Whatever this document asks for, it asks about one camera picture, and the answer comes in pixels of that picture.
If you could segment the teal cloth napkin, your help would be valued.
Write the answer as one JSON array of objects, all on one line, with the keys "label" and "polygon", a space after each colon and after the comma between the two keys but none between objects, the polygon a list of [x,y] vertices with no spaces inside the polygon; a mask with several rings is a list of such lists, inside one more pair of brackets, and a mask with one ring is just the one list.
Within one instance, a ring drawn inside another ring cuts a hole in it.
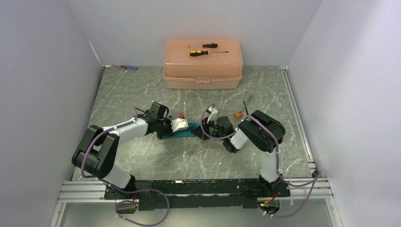
[{"label": "teal cloth napkin", "polygon": [[189,123],[189,126],[186,129],[178,130],[166,136],[161,136],[157,134],[157,138],[159,140],[163,140],[163,139],[182,138],[182,137],[196,137],[196,135],[192,131],[198,128],[199,126],[200,126],[199,123]]}]

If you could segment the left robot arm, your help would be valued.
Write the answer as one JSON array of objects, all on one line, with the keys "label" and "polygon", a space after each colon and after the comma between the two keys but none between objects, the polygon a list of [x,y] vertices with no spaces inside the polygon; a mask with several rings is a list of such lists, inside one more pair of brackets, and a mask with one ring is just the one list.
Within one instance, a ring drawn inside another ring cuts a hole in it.
[{"label": "left robot arm", "polygon": [[139,114],[137,108],[134,112],[134,117],[115,126],[89,126],[71,160],[75,167],[80,168],[82,177],[98,178],[117,188],[125,199],[135,194],[136,179],[115,163],[119,145],[152,133],[159,138],[173,133],[167,106],[153,102],[144,113]]}]

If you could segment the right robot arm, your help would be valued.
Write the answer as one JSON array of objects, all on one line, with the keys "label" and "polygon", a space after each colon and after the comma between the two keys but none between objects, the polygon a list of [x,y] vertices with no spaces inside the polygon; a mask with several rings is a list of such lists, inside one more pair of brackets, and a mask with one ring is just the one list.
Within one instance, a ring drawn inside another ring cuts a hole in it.
[{"label": "right robot arm", "polygon": [[264,180],[260,185],[261,192],[272,196],[279,190],[277,148],[286,134],[285,127],[279,121],[260,110],[255,110],[242,120],[236,129],[227,116],[217,120],[205,117],[192,133],[202,140],[222,140],[223,146],[230,153],[237,153],[251,142],[261,155],[260,177]]}]

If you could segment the red-blue screwdriver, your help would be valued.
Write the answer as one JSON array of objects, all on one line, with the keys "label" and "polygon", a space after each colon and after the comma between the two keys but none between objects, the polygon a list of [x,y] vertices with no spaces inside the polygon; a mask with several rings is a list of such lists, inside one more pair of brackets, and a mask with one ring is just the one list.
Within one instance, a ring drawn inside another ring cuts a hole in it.
[{"label": "red-blue screwdriver", "polygon": [[137,70],[138,69],[138,67],[131,66],[131,65],[114,65],[114,64],[112,64],[111,66],[119,67],[119,68],[123,68],[123,69],[127,69],[127,70]]}]

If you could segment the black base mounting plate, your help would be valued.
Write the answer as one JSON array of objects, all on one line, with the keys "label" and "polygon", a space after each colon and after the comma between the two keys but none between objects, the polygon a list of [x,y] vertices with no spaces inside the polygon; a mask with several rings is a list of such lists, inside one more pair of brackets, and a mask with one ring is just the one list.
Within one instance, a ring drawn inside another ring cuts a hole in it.
[{"label": "black base mounting plate", "polygon": [[107,186],[106,200],[137,198],[140,211],[166,208],[242,207],[254,209],[263,198],[289,197],[287,184],[277,180],[268,183],[262,178],[137,180],[133,195],[123,194]]}]

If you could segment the pink plastic toolbox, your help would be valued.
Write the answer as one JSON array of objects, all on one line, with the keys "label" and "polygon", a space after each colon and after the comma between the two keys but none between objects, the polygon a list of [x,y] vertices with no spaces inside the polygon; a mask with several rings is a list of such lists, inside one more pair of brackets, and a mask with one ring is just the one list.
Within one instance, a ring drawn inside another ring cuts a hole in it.
[{"label": "pink plastic toolbox", "polygon": [[[218,48],[188,47],[217,43]],[[228,51],[190,57],[189,51]],[[166,42],[163,77],[170,89],[234,89],[242,79],[243,59],[236,39],[170,39]]]}]

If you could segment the large yellow-black screwdriver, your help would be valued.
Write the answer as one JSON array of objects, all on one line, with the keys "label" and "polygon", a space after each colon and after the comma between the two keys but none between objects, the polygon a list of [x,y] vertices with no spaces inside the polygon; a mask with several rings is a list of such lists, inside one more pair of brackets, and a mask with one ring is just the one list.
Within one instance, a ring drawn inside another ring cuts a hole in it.
[{"label": "large yellow-black screwdriver", "polygon": [[217,54],[217,53],[228,53],[228,51],[211,52],[211,51],[203,51],[203,50],[192,50],[192,51],[189,51],[189,56],[190,57],[199,57],[199,56],[203,56],[203,55],[210,55],[210,54]]}]

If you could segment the small yellow-black screwdriver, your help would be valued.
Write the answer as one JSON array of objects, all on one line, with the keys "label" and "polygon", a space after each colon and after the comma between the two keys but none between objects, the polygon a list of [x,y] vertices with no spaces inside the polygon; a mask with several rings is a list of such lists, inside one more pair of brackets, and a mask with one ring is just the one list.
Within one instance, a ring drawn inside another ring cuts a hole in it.
[{"label": "small yellow-black screwdriver", "polygon": [[218,48],[218,44],[217,43],[211,43],[211,44],[200,44],[200,45],[188,45],[188,47],[199,47],[199,48],[214,49],[214,48]]}]

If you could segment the aluminium frame rail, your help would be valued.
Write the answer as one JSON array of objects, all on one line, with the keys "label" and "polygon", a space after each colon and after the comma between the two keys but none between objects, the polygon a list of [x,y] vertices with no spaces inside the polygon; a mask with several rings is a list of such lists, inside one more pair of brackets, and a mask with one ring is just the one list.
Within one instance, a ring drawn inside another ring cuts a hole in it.
[{"label": "aluminium frame rail", "polygon": [[[308,178],[290,178],[293,183],[304,183]],[[281,200],[289,200],[291,205],[295,203],[295,200],[303,200],[310,191],[310,186],[306,187],[291,187],[290,186],[290,197],[282,198]],[[64,215],[64,211],[67,203],[118,203],[123,199],[110,199],[105,198],[106,185],[100,181],[64,181],[57,199],[56,208],[52,216],[50,227],[60,227],[61,221]],[[204,196],[228,196],[225,194],[195,194]],[[343,227],[334,196],[327,178],[321,178],[316,181],[314,189],[311,191],[309,197],[312,199],[323,199],[326,202],[328,212],[332,225],[334,227]]]}]

